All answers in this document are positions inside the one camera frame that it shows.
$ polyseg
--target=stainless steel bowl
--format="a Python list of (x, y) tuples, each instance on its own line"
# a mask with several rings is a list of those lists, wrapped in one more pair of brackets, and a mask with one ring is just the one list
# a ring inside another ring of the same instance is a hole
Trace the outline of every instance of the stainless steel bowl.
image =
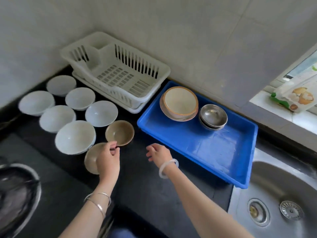
[(217, 105), (206, 104), (200, 109), (201, 119), (213, 128), (220, 128), (228, 121), (226, 112)]
[(221, 126), (220, 128), (213, 128), (211, 126), (209, 126), (208, 124), (206, 124), (202, 119), (201, 117), (199, 116), (199, 121), (200, 123), (203, 125), (203, 127), (206, 129), (206, 130), (213, 130), (213, 131), (217, 131), (217, 130), (220, 130), (222, 129), (224, 126)]

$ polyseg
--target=sink drain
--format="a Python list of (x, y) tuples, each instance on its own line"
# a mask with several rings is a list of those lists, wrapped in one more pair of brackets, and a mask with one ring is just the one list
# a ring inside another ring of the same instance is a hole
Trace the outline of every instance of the sink drain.
[(286, 218), (290, 220), (300, 220), (304, 216), (304, 212), (300, 206), (288, 200), (283, 201), (280, 204), (280, 211)]
[(251, 219), (258, 226), (264, 227), (270, 223), (270, 213), (266, 205), (259, 199), (251, 199), (248, 202), (248, 212)]

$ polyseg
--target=hand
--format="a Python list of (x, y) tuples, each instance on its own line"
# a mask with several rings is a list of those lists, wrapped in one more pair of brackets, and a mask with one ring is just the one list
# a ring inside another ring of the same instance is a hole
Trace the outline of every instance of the hand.
[(96, 160), (100, 182), (111, 182), (113, 186), (117, 182), (120, 171), (120, 148), (110, 150), (116, 145), (117, 141), (106, 143)]
[(158, 168), (161, 167), (167, 161), (172, 160), (170, 150), (160, 144), (151, 144), (147, 148), (148, 153), (146, 154), (149, 158), (149, 161), (154, 161)]

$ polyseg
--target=stainless steel sink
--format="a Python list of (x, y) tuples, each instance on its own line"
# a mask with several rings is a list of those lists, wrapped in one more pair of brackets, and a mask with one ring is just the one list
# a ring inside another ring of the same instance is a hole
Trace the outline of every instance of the stainless steel sink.
[(249, 188), (233, 188), (228, 213), (256, 238), (316, 238), (316, 171), (256, 149)]

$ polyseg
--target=food package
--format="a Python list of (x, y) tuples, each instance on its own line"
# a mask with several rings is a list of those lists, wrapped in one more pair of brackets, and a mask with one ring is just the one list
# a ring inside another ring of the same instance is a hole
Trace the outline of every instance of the food package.
[(303, 112), (317, 104), (317, 63), (281, 85), (271, 99), (293, 112)]

